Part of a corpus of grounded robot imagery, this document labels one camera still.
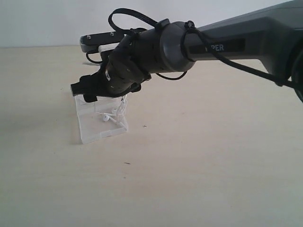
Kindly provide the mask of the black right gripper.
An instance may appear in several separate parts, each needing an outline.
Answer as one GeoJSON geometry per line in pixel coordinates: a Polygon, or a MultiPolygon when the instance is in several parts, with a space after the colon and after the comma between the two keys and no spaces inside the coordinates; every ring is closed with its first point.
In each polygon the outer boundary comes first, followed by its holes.
{"type": "MultiPolygon", "coordinates": [[[[119,97],[141,90],[141,84],[147,80],[147,72],[140,69],[125,54],[110,54],[100,66],[101,89],[103,96],[119,97]]],[[[96,102],[99,89],[97,74],[81,76],[79,82],[71,84],[72,96],[83,95],[86,103],[96,102]]]]}

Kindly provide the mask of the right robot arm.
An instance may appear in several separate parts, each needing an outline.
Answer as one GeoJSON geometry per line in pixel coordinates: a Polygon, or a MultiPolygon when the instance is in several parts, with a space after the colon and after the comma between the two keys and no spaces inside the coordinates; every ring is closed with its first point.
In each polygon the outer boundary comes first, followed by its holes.
{"type": "Polygon", "coordinates": [[[251,13],[196,27],[192,21],[155,21],[126,8],[113,14],[135,17],[150,29],[123,29],[108,23],[112,32],[85,35],[86,54],[99,53],[99,70],[71,84],[73,96],[88,103],[98,97],[117,98],[141,90],[152,74],[181,77],[197,61],[219,60],[228,66],[292,88],[303,97],[303,3],[291,0],[251,13]]]}

